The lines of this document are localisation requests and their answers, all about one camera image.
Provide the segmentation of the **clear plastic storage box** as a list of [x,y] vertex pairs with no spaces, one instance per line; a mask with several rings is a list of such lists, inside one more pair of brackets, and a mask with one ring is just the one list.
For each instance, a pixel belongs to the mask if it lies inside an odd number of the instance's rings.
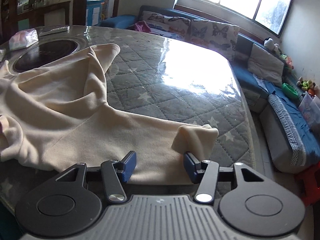
[[303,99],[298,107],[306,120],[308,126],[315,133],[319,133],[320,129],[320,109],[319,109],[319,98],[314,96],[313,98],[305,93]]

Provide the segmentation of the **panda plush toy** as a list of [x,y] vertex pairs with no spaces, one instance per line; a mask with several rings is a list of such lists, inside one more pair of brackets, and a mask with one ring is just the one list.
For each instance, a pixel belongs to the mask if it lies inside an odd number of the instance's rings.
[[264,48],[277,56],[281,55],[279,44],[275,43],[271,37],[264,40]]

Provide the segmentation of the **red plastic stool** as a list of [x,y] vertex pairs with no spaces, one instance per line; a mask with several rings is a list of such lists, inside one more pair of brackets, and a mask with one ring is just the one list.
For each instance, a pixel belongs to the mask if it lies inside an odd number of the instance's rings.
[[309,206],[319,201],[319,163],[308,167],[295,175],[295,181],[300,189],[300,198]]

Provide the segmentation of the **window with frame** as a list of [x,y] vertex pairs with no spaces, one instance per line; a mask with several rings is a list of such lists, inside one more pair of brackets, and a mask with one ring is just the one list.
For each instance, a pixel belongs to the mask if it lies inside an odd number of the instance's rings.
[[279,37],[292,0],[177,0],[177,5],[239,25],[255,35]]

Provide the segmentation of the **blue white small cabinet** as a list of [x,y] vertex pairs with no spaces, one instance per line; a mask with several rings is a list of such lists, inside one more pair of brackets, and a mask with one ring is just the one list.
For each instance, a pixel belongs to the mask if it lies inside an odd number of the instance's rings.
[[101,20],[101,12],[105,0],[87,0],[86,3],[86,25],[98,25]]

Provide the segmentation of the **cream beige sweater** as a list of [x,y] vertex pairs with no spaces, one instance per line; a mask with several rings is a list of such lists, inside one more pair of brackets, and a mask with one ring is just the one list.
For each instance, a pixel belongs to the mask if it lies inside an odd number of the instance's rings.
[[1,161],[16,159],[23,166],[61,172],[135,151],[131,184],[189,184],[183,154],[208,159],[218,130],[111,107],[105,74],[119,52],[117,44],[91,46],[19,74],[4,62]]

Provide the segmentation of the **magenta cloth on sofa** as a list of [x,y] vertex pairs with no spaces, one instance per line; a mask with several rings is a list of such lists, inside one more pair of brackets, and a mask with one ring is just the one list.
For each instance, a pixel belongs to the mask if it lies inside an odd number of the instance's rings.
[[145,21],[138,21],[133,25],[128,27],[129,30],[143,32],[143,33],[151,33],[151,28],[147,25]]

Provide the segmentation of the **grey remote control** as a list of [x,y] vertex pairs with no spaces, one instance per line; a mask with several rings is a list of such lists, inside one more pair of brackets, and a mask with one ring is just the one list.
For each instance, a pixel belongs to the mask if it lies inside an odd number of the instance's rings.
[[61,27],[43,27],[37,31],[38,36],[47,36],[47,35],[53,35],[58,33],[67,32],[70,30],[70,26],[61,26]]

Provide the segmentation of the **colourful plush toys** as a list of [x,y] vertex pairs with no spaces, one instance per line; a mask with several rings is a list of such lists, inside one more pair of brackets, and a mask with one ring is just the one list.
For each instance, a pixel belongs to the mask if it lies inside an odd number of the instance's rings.
[[300,77],[296,85],[303,91],[309,94],[311,97],[319,95],[319,85],[312,80],[304,80]]

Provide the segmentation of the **left butterfly cushion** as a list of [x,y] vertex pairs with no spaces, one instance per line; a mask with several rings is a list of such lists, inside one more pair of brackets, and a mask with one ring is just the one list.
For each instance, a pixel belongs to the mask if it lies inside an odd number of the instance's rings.
[[184,41],[191,20],[184,17],[166,16],[156,12],[143,11],[141,18],[153,34]]

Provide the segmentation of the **grey plain pillow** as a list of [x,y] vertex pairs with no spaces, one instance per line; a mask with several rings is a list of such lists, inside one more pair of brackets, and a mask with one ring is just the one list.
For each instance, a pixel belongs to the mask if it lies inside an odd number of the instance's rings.
[[265,79],[275,86],[282,86],[284,63],[256,44],[252,45],[247,68],[257,77]]

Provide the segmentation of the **green plastic bowl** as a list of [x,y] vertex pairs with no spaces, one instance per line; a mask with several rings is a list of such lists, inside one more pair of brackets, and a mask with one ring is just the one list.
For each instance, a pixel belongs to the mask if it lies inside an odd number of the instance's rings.
[[287,83],[283,83],[282,84],[282,91],[283,93],[290,99],[292,100],[297,100],[299,98],[299,95],[298,93],[295,91],[295,89],[290,86],[289,84]]

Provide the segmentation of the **pink tissue pack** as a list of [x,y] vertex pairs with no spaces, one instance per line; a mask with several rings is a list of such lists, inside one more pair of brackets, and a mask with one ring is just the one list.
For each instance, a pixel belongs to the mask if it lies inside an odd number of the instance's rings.
[[28,48],[39,41],[36,29],[18,31],[9,40],[10,51]]

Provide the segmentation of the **black round induction cooktop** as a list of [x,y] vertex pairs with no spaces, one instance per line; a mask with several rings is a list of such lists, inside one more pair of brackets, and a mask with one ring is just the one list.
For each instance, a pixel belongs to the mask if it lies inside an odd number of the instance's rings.
[[80,44],[73,40],[47,41],[28,49],[14,61],[12,68],[18,73],[26,72],[68,56],[79,48]]

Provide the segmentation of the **blue corner sofa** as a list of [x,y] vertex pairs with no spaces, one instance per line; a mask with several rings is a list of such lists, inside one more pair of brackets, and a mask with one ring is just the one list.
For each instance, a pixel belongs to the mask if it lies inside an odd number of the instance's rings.
[[219,131],[211,159],[230,165],[254,165],[255,130],[251,112],[259,114],[272,163],[281,172],[298,173],[319,162],[319,137],[281,87],[248,70],[252,45],[238,34],[233,61],[184,41],[129,30],[143,11],[189,20],[191,14],[144,5],[139,15],[99,23],[105,41],[121,48],[106,74],[107,98],[116,109],[186,124],[209,124]]

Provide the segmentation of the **butterfly cushion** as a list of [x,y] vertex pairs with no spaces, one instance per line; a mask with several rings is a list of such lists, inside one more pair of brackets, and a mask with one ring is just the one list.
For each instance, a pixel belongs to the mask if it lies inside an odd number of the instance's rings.
[[229,61],[235,57],[235,47],[240,27],[209,20],[192,20],[187,41],[213,50]]
[[153,34],[184,41],[191,20],[184,17],[166,16],[156,12],[143,11],[141,18]]

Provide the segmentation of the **dark wooden sideboard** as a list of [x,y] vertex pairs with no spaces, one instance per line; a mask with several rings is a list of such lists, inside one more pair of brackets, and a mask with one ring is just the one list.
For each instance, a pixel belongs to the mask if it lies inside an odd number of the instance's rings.
[[1,39],[19,30],[72,22],[73,0],[1,0]]

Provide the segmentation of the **right butterfly cushion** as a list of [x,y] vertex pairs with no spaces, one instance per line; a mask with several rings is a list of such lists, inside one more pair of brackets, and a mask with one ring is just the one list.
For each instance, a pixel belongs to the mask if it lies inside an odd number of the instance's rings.
[[229,61],[235,57],[235,47],[240,27],[209,20],[192,20],[187,41],[213,50]]

